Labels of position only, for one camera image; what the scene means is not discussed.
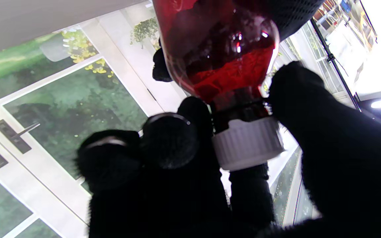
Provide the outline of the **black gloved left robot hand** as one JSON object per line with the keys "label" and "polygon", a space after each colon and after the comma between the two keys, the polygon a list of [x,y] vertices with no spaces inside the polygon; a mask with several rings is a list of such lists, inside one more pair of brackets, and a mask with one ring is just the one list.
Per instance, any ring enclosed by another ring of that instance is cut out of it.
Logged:
{"label": "black gloved left robot hand", "polygon": [[[307,21],[312,19],[324,3],[323,0],[267,0],[266,2],[273,21],[278,27],[280,41],[284,41],[296,33]],[[162,47],[154,53],[153,62],[153,79],[160,82],[172,82],[173,79],[165,64]]]}

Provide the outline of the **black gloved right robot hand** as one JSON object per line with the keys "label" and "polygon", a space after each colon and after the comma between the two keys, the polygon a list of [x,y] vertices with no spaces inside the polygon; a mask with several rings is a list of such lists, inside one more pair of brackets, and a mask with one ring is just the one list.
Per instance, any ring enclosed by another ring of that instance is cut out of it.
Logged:
{"label": "black gloved right robot hand", "polygon": [[381,238],[381,121],[338,102],[293,61],[272,78],[269,101],[302,150],[301,174],[319,218],[280,227],[262,164],[230,173],[228,204],[206,104],[137,131],[89,136],[76,166],[89,184],[90,238]]}

